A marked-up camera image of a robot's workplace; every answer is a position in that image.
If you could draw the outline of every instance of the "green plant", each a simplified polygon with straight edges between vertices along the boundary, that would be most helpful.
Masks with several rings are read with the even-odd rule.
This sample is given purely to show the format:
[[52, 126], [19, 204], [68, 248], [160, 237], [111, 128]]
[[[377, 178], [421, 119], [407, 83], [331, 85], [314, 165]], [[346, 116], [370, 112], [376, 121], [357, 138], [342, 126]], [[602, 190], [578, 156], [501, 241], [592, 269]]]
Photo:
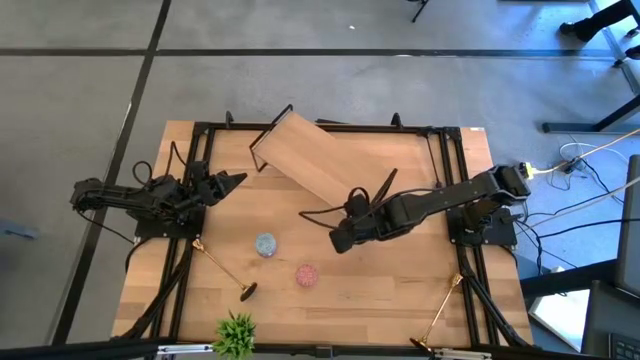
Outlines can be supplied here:
[[230, 360], [243, 360], [251, 355], [253, 349], [253, 336], [256, 325], [251, 321], [250, 314], [238, 314], [231, 319], [218, 321], [216, 333], [220, 340], [214, 342], [213, 349], [220, 357]]

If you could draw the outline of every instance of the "wooden table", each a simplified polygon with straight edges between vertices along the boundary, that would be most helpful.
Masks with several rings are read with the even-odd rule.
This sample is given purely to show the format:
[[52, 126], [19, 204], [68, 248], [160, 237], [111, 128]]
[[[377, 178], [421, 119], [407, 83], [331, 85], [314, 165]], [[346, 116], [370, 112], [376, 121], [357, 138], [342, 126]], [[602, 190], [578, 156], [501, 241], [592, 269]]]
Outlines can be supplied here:
[[[167, 123], [154, 176], [164, 172], [171, 141], [176, 141], [180, 153], [186, 156], [193, 124]], [[256, 343], [409, 346], [409, 337], [421, 336], [435, 316], [451, 276], [458, 271], [445, 216], [430, 216], [401, 238], [368, 242], [338, 255], [327, 229], [297, 215], [301, 210], [323, 209], [326, 203], [272, 167], [259, 174], [255, 170], [248, 146], [258, 134], [216, 131], [211, 172], [246, 172], [248, 178], [228, 198], [207, 210], [202, 234], [209, 252], [242, 281], [256, 281], [258, 289], [241, 303], [236, 284], [203, 254], [195, 252], [179, 340], [214, 340], [217, 320], [227, 318], [231, 310], [252, 314], [257, 324]], [[410, 134], [332, 134], [369, 153], [389, 170], [398, 168], [390, 193], [429, 187], [435, 182], [424, 138]], [[464, 128], [462, 135], [469, 175], [490, 168], [484, 130]], [[442, 178], [436, 137], [431, 145]], [[451, 153], [455, 154], [452, 145]], [[181, 177], [183, 170], [182, 164], [173, 161], [174, 176]], [[335, 224], [339, 219], [339, 214], [322, 218]], [[254, 248], [256, 235], [264, 232], [272, 233], [278, 241], [277, 253], [270, 259], [261, 258]], [[156, 295], [167, 245], [167, 239], [150, 240], [131, 259], [114, 335], [128, 330]], [[520, 336], [531, 342], [513, 258], [499, 247], [486, 246], [484, 253], [494, 301]], [[312, 288], [296, 284], [295, 271], [302, 264], [318, 269], [319, 281]], [[161, 335], [168, 333], [172, 303], [170, 298]], [[486, 342], [484, 316], [477, 299], [476, 312], [481, 340]], [[460, 287], [454, 290], [429, 344], [469, 345]]]

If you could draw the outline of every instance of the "gray floor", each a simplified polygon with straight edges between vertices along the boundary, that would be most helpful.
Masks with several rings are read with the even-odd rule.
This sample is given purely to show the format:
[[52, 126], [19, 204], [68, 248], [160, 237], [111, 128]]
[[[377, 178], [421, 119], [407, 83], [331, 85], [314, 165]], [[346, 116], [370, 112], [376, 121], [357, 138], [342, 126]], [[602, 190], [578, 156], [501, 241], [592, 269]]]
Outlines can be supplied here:
[[[0, 3], [0, 47], [146, 48], [161, 1], [42, 4]], [[415, 10], [415, 4], [388, 0], [174, 1], [160, 47], [578, 49], [583, 45], [558, 37], [555, 29], [562, 21], [590, 14], [584, 3], [432, 0], [412, 25]], [[612, 27], [623, 49], [638, 41], [622, 38], [633, 26], [625, 21]], [[586, 48], [604, 50], [608, 45], [598, 35]], [[596, 121], [633, 96], [621, 71], [610, 67], [612, 61], [156, 58], [119, 182], [133, 184], [133, 163], [155, 159], [166, 120], [222, 121], [230, 110], [239, 122], [266, 122], [289, 103], [309, 119], [387, 124], [397, 111], [406, 124], [482, 126], [494, 162], [531, 161], [546, 168], [561, 159], [559, 147], [573, 140], [542, 134], [540, 123]], [[72, 185], [104, 175], [141, 62], [139, 57], [0, 57], [0, 159], [5, 169], [0, 217], [42, 232], [36, 241], [0, 241], [0, 348], [47, 341], [85, 230], [68, 204]], [[591, 144], [612, 139], [575, 138]], [[636, 138], [613, 148], [628, 156], [638, 153], [639, 145]], [[616, 155], [601, 152], [590, 163], [610, 188], [624, 183], [626, 165]], [[574, 176], [570, 191], [553, 189], [545, 180], [531, 184], [531, 212], [555, 210], [603, 192], [588, 176]], [[621, 206], [607, 200], [549, 222], [540, 233], [620, 213]], [[118, 211], [108, 213], [106, 224], [128, 234], [133, 230], [132, 221]], [[576, 231], [545, 240], [544, 246], [573, 264], [590, 264], [615, 256], [618, 229], [610, 225]], [[128, 248], [103, 232], [71, 341], [108, 338]], [[518, 253], [535, 259], [536, 251], [523, 237]], [[543, 263], [564, 265], [546, 255]]]

